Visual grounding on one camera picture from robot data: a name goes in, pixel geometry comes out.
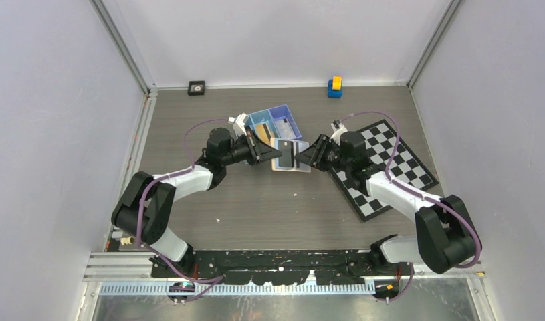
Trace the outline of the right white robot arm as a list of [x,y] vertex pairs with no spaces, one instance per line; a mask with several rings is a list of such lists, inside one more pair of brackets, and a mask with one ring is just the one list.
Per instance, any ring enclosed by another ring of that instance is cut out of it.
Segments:
[[295,159],[320,171],[344,172],[351,187],[396,209],[415,224],[416,234],[391,235],[370,249],[370,265],[388,274],[398,263],[425,264],[443,274],[451,268],[470,268],[480,259],[482,243],[464,202],[455,195],[438,197],[394,176],[388,165],[371,161],[365,137],[344,132],[324,134]]

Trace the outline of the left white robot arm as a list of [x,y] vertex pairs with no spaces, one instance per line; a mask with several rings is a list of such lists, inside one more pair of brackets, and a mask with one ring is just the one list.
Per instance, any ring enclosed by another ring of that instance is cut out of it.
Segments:
[[225,178],[229,165],[257,165],[281,155],[250,130],[233,138],[228,129],[215,128],[191,167],[162,175],[134,173],[112,212],[111,222],[166,257],[168,268],[176,276],[185,277],[193,270],[193,248],[168,227],[173,203],[215,188]]

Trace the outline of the beige leather card holder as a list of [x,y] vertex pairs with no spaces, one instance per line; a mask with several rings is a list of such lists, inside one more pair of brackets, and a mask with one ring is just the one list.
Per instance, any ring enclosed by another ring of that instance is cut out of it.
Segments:
[[289,140],[282,138],[272,138],[272,146],[282,153],[281,157],[275,158],[271,162],[272,171],[277,172],[301,172],[310,173],[312,168],[295,159],[295,156],[306,150],[310,145],[301,140]]

